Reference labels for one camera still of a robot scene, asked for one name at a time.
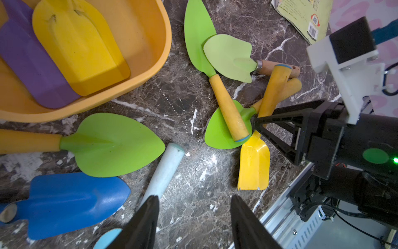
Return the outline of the light blue shovel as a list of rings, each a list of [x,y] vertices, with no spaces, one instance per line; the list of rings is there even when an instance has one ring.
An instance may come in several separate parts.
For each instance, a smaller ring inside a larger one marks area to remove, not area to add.
[[[181,146],[175,143],[168,144],[136,212],[149,196],[158,196],[159,199],[162,197],[184,155],[185,151]],[[94,245],[94,248],[108,249],[108,246],[119,235],[123,228],[115,228],[103,234]]]

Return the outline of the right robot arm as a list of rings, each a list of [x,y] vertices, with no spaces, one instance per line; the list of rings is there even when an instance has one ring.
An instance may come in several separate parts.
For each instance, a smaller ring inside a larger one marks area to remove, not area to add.
[[[274,110],[255,129],[292,164],[313,164],[290,194],[307,221],[327,198],[354,204],[359,218],[398,226],[398,120],[361,114],[348,123],[343,103],[318,100]]]

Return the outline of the purple shovel pink handle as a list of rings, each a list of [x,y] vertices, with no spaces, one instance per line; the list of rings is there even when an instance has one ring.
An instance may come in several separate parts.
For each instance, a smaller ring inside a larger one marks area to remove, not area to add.
[[[2,1],[8,20],[1,26],[1,58],[35,101],[59,109],[80,98],[37,39],[33,9],[23,1]]]

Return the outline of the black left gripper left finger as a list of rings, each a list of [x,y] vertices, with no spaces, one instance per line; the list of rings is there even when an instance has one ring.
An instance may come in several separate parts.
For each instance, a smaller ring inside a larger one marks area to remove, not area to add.
[[[159,197],[149,196],[108,248],[152,249],[155,243],[159,210]]]

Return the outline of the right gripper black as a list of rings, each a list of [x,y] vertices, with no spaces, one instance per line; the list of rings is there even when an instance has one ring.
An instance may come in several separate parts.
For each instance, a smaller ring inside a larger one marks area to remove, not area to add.
[[[343,103],[325,99],[275,109],[255,119],[255,130],[270,141],[287,160],[298,166],[303,158],[319,167],[328,179],[332,166],[343,163],[392,179],[398,178],[398,120],[361,114],[349,124]],[[293,135],[287,144],[266,126],[276,124]]]

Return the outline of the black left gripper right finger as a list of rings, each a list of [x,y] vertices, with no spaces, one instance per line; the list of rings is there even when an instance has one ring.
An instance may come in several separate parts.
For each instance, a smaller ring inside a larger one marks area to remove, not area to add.
[[[240,196],[232,196],[230,213],[236,249],[282,248]]]

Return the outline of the small yellow shovel yellow handle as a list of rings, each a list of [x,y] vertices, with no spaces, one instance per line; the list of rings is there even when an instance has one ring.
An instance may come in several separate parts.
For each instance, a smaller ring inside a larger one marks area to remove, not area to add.
[[[259,117],[273,114],[280,102],[285,83],[292,72],[290,66],[277,64],[271,73],[264,97],[259,109]],[[265,190],[269,183],[270,151],[261,139],[261,134],[254,131],[250,139],[245,142],[240,151],[240,167],[238,190]]]

